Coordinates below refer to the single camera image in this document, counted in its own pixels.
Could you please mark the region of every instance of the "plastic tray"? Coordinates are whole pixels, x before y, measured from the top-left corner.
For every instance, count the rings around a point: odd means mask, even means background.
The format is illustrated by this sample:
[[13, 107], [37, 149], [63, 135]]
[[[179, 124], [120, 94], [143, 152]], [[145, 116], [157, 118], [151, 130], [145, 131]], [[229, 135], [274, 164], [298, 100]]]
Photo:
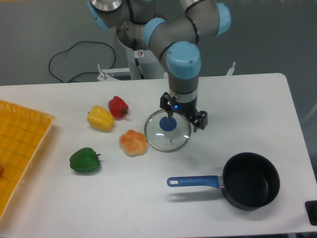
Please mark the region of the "plastic tray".
[[0, 100], [0, 220], [27, 175], [54, 118]]

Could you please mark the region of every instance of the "black saucepan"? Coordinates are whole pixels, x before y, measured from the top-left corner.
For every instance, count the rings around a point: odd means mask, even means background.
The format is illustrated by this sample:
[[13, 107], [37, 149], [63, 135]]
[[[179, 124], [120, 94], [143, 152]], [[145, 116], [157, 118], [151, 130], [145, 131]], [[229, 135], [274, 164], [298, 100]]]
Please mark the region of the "black saucepan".
[[222, 176], [173, 177], [170, 187], [211, 186], [221, 188], [226, 200], [242, 210], [268, 205], [278, 194], [280, 180], [274, 165], [265, 157], [240, 153], [225, 164]]

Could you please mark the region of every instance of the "glass lid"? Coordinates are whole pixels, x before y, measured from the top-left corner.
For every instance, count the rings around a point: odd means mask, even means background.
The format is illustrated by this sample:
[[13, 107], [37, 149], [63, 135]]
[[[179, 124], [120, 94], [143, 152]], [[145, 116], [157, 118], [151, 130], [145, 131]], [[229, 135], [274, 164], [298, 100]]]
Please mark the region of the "glass lid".
[[162, 152], [174, 152], [189, 140], [191, 125], [178, 113], [169, 119], [165, 110], [159, 110], [149, 116], [144, 125], [144, 134], [148, 143]]

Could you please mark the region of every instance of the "warning sticker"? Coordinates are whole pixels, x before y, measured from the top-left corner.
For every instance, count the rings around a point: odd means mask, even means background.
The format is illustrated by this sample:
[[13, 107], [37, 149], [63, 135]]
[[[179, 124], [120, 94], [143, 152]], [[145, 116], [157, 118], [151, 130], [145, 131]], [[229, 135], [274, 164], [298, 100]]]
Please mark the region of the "warning sticker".
[[137, 50], [133, 52], [134, 58], [141, 58], [144, 56], [143, 50]]

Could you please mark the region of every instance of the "blue pan handle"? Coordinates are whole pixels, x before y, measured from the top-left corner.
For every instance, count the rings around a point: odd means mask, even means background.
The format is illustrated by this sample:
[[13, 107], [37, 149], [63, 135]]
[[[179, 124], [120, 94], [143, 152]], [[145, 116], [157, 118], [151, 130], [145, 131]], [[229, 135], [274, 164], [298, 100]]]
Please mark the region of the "blue pan handle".
[[210, 186], [220, 188], [219, 176], [172, 177], [167, 180], [170, 187]]

